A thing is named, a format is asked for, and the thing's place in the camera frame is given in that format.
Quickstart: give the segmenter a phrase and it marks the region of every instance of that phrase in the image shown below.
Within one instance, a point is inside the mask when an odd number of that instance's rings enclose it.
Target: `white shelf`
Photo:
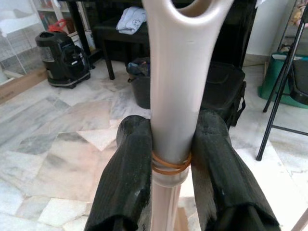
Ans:
[[[50,9],[50,8],[37,8],[38,11],[47,11],[47,12],[54,12],[54,9]]]

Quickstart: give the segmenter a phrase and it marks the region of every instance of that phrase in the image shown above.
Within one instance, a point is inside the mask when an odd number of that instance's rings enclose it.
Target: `black appliance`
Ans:
[[[42,32],[35,41],[54,87],[73,89],[90,78],[90,64],[84,51],[62,32]]]

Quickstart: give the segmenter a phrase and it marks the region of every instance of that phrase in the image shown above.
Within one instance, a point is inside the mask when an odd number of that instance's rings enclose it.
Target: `white wall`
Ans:
[[[248,54],[271,54],[274,41],[278,41],[276,34],[279,32],[280,37],[282,36],[279,28],[284,21],[286,8],[289,8],[292,1],[267,0],[259,6],[248,43]]]

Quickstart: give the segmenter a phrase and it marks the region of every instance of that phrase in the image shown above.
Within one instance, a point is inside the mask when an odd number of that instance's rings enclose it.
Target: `marble floor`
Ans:
[[[150,117],[134,101],[125,67],[104,61],[75,89],[43,81],[0,105],[0,230],[82,231],[102,170],[116,150],[119,123]],[[283,231],[308,206],[308,138],[273,129],[262,162],[255,156],[269,113],[257,97],[262,65],[245,67],[247,108],[230,129],[232,144],[260,184]],[[276,124],[308,131],[308,111],[281,104]],[[199,231],[191,176],[182,186],[191,231]]]

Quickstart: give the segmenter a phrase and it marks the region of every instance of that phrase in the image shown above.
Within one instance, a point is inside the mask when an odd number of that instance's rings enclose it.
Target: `green box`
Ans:
[[[278,78],[278,75],[282,69],[284,60],[286,58],[286,54],[281,53],[275,53],[271,56],[268,69],[266,71],[265,79],[261,86],[258,87],[258,96],[262,99],[267,100],[270,96],[270,93],[274,87],[274,84],[276,82],[276,79]],[[305,56],[297,56],[295,59],[307,59]],[[285,88],[283,90],[285,94],[289,95],[282,95],[281,102],[284,104],[288,104],[295,107],[301,107],[301,108],[308,108],[308,105],[299,103],[291,98],[290,96],[290,90],[288,83],[285,85]]]

